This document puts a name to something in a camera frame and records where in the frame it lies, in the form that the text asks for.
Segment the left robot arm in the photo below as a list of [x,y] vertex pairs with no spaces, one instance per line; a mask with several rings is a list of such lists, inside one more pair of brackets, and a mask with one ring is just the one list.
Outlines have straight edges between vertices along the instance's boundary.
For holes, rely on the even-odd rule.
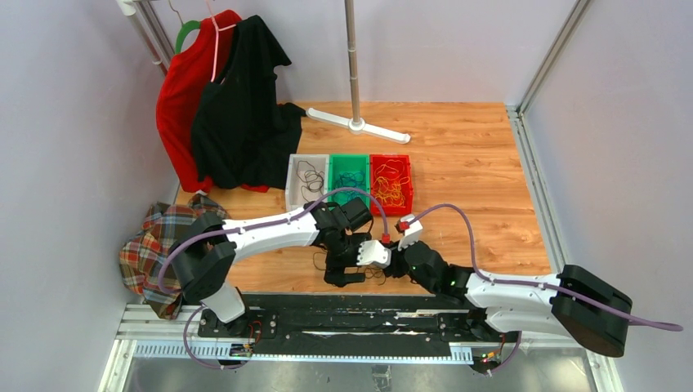
[[204,213],[179,236],[161,267],[172,270],[176,292],[211,310],[228,336],[243,336],[250,315],[240,290],[226,281],[231,267],[257,254],[286,247],[320,247],[326,252],[326,283],[343,287],[365,280],[347,268],[390,260],[388,250],[359,228],[373,219],[362,200],[339,205],[318,199],[284,214],[252,220],[222,220]]

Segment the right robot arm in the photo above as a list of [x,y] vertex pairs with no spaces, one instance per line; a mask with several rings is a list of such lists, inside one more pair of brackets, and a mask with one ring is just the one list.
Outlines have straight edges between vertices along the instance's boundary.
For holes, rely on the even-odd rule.
[[472,313],[467,330],[480,341],[495,333],[537,332],[571,337],[587,350],[624,355],[631,298],[578,265],[559,274],[519,276],[480,274],[472,267],[446,262],[422,241],[406,247],[392,243],[387,274],[405,275],[427,292]]

